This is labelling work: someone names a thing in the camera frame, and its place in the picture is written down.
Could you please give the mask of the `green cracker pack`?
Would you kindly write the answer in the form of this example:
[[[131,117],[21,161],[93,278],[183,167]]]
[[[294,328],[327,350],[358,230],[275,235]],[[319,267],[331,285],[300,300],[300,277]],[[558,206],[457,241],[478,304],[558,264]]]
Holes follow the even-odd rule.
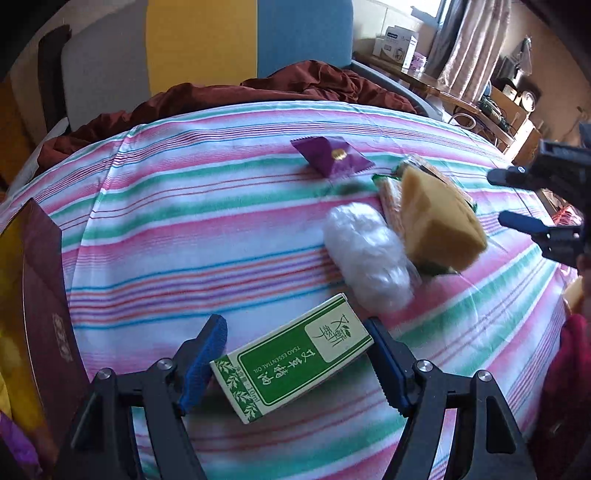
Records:
[[[429,161],[417,154],[410,154],[405,156],[401,160],[401,162],[396,167],[394,167],[394,169],[391,170],[391,174],[396,179],[401,180],[405,170],[408,168],[415,168],[417,170],[420,170],[434,178],[437,178],[439,181],[453,188],[470,206],[470,208],[474,212],[477,212],[478,204],[468,193],[461,189],[452,179],[450,179],[447,175],[438,170]]]
[[[374,174],[372,177],[377,187],[384,218],[388,226],[405,242],[405,228],[402,222],[402,183],[390,175]],[[458,275],[451,267],[422,261],[414,263],[422,276]]]

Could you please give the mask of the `yellow sponge block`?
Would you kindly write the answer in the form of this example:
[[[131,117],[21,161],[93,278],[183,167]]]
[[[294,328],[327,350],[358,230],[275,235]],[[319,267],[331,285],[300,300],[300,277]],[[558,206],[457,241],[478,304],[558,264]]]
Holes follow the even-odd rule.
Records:
[[[406,253],[416,265],[464,271],[487,249],[482,225],[458,191],[414,167],[402,175],[401,219]]]

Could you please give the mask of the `white plastic bag bundle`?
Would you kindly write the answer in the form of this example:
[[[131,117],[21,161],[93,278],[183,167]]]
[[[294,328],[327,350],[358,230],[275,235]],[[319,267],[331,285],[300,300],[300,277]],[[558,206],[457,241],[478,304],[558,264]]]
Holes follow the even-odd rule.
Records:
[[[325,218],[325,249],[363,309],[386,315],[406,307],[420,277],[402,240],[372,206],[353,202]]]

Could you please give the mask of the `maroon blanket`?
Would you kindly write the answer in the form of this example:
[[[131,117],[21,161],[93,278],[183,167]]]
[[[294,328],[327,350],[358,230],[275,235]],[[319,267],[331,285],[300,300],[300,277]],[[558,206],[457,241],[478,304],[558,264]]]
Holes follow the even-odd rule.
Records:
[[[139,104],[134,110],[103,113],[77,130],[42,144],[36,175],[64,161],[71,154],[131,128],[172,116],[216,107],[265,101],[338,101],[418,114],[418,102],[377,82],[331,64],[297,62],[269,77],[252,78],[239,85],[197,86],[182,83]]]

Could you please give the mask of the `beige patterned curtain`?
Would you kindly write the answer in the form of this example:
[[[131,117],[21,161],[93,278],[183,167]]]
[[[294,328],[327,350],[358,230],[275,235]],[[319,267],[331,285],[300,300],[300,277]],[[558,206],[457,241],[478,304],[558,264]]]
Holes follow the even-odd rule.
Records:
[[[425,73],[467,102],[480,100],[499,58],[510,20],[508,0],[451,1]]]

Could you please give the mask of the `purple snack packet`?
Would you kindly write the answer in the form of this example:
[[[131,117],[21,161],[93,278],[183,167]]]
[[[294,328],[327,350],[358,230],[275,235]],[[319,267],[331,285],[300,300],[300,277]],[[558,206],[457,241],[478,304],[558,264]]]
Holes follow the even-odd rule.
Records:
[[[312,168],[327,179],[348,178],[372,169],[375,163],[339,136],[294,139],[290,144]]]

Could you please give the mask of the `green white essential oil box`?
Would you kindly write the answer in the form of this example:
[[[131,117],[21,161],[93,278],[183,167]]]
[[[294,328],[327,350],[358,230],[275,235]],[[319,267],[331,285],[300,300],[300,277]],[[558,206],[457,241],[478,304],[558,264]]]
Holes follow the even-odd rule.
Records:
[[[373,344],[348,297],[339,293],[211,361],[211,369],[235,413],[247,425],[322,384]]]

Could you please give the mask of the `white carton on desk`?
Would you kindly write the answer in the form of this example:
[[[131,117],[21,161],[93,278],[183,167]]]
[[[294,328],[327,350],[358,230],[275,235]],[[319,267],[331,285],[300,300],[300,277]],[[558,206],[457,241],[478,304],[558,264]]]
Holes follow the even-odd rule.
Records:
[[[415,31],[390,26],[385,35],[376,39],[373,55],[402,68],[408,68],[411,66],[418,39],[418,33]]]

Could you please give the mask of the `grey yellow blue headboard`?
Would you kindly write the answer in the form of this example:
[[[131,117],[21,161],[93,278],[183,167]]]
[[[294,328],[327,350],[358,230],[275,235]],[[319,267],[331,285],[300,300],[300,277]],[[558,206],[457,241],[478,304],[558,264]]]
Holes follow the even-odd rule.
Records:
[[[67,117],[77,129],[177,84],[238,85],[304,60],[346,67],[349,1],[134,1],[64,46]]]

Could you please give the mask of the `wooden desk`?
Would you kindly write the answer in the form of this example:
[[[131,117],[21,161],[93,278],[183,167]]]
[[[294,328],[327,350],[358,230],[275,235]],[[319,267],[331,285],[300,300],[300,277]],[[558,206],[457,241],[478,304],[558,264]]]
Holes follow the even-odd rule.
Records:
[[[432,77],[423,73],[418,74],[377,56],[360,53],[358,51],[353,53],[353,59],[359,61],[363,65],[377,68],[377,70],[386,73],[393,79],[408,83],[411,90],[424,99],[427,99],[429,96],[438,97],[444,103],[451,104],[454,107],[461,109],[463,113],[469,114],[471,117],[481,121],[492,132],[496,139],[504,143],[506,147],[509,147],[514,143],[515,138],[509,132],[500,128],[491,118],[487,117],[477,105],[465,102],[449,93],[444,87],[439,87],[437,81]]]

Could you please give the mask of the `gold maroon gift box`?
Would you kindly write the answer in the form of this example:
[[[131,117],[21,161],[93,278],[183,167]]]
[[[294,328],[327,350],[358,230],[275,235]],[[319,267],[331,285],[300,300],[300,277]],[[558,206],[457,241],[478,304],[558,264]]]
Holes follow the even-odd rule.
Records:
[[[32,443],[44,476],[89,380],[65,292],[62,234],[33,199],[1,233],[1,379],[10,418]]]

